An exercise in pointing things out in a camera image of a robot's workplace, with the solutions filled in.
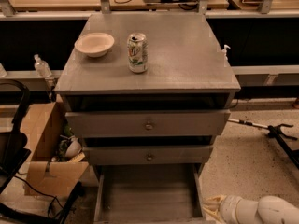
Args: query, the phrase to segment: open drawer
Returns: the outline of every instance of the open drawer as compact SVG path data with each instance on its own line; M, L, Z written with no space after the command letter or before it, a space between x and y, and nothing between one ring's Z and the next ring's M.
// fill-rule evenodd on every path
M197 223L207 221L193 164L101 168L94 223Z
M205 163L210 137L132 137L85 139L90 165Z
M68 112L66 118L76 136L199 136L221 135L229 110Z

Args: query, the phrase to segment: black chair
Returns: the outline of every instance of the black chair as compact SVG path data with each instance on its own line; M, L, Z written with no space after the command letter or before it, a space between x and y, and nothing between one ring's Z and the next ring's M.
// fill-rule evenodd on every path
M30 104L30 92L28 88L16 80L2 79L0 85L12 85L22 91L22 98L19 107L12 120L13 127L10 132L0 133L0 194L7 187L10 180L24 164L31 151L24 148L27 144L27 137L20 131L21 123L27 113ZM82 194L82 186L78 182L63 210L56 218L42 217L35 214L24 213L13 210L0 203L0 215L8 221L26 224L53 223L62 224L65 222L69 210L76 198Z

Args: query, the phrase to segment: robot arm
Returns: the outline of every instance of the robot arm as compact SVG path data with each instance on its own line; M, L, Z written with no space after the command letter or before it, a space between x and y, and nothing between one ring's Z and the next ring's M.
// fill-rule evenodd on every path
M285 200L265 196L251 201L239 196L217 196L204 201L204 210L227 224L298 224L299 209Z

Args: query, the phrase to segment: soda can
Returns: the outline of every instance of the soda can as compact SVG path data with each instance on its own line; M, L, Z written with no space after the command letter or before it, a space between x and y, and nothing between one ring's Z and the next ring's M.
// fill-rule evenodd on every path
M148 41L144 34L130 34L127 40L129 68L134 73L148 69Z

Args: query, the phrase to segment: white bottle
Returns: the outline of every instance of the white bottle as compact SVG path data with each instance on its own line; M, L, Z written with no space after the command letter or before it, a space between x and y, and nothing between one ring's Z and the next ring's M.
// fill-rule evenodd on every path
M41 60L39 55L35 55L35 60L35 69L40 77L49 77L52 75L47 62Z
M227 58L227 49L230 49L230 46L224 44L224 49L222 50L222 52L224 53L224 57L226 60L228 60Z

